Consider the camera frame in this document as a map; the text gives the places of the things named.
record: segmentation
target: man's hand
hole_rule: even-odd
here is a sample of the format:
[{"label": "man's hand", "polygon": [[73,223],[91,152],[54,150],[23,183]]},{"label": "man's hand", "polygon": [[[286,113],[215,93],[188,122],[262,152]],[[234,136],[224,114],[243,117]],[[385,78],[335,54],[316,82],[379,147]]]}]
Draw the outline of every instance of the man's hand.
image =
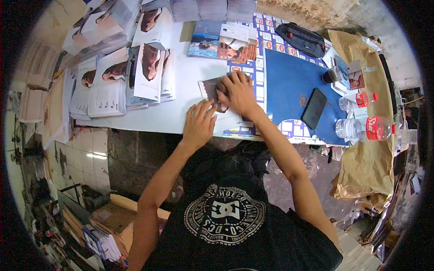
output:
[{"label": "man's hand", "polygon": [[[241,71],[232,73],[232,81],[224,76],[218,83],[218,98],[220,103],[233,109],[242,116],[253,120],[255,115],[263,112],[253,95],[252,79]],[[227,88],[227,97],[221,90]]]},{"label": "man's hand", "polygon": [[208,110],[213,102],[213,99],[202,100],[197,105],[192,105],[187,111],[184,131],[182,132],[183,138],[179,144],[190,155],[203,147],[213,136],[217,120],[217,116],[213,117],[213,114],[217,110],[217,105],[215,104]]}]

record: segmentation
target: man's right hand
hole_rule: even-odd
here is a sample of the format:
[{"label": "man's right hand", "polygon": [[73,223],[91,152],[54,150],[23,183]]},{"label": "man's right hand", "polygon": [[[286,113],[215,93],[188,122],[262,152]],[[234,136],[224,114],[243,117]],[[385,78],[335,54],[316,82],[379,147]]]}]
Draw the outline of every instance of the man's right hand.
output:
[{"label": "man's right hand", "polygon": [[229,97],[219,89],[217,90],[217,94],[220,103],[254,121],[254,118],[258,114],[263,114],[264,111],[256,103],[252,83],[253,81],[249,76],[246,76],[241,71],[236,71],[232,73],[232,81],[227,76],[222,77],[219,81],[219,89],[226,87],[229,91]]}]

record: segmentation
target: concrete floor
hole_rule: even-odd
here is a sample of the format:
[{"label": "concrete floor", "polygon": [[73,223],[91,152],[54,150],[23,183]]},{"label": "concrete floor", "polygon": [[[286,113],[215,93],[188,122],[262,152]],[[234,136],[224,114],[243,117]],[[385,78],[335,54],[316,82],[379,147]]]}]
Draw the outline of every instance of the concrete floor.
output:
[{"label": "concrete floor", "polygon": [[[167,148],[171,136],[161,133],[116,130],[108,131],[108,172],[112,190],[138,200],[152,176],[168,157]],[[213,138],[214,147],[227,150],[239,140]],[[340,162],[327,164],[327,157],[313,152],[307,145],[294,145],[302,157],[310,179],[319,195],[325,214],[329,218],[342,220],[350,212],[354,201],[338,201],[329,195],[331,180],[340,171]],[[264,186],[269,202],[287,212],[294,209],[290,183],[272,159],[264,176]]]}]

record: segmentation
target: white tiled wall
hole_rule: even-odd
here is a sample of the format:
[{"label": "white tiled wall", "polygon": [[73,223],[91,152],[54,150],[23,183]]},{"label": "white tiled wall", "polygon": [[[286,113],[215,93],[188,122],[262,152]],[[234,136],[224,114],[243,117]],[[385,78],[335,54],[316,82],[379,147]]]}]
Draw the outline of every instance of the white tiled wall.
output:
[{"label": "white tiled wall", "polygon": [[[60,151],[66,155],[62,174]],[[52,185],[63,189],[76,183],[86,184],[102,193],[110,192],[107,164],[107,129],[74,128],[74,138],[67,144],[52,143],[47,149]],[[76,200],[74,189],[65,194]]]}]

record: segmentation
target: man's left hand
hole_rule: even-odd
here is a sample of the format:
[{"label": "man's left hand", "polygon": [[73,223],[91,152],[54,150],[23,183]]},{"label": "man's left hand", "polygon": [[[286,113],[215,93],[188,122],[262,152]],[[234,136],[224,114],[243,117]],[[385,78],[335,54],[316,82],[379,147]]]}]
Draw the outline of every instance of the man's left hand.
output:
[{"label": "man's left hand", "polygon": [[213,99],[209,101],[204,99],[188,109],[180,144],[187,148],[191,155],[203,147],[213,136],[217,120],[217,116],[213,117],[213,114],[217,110],[217,105],[215,104],[208,109],[213,102]]}]

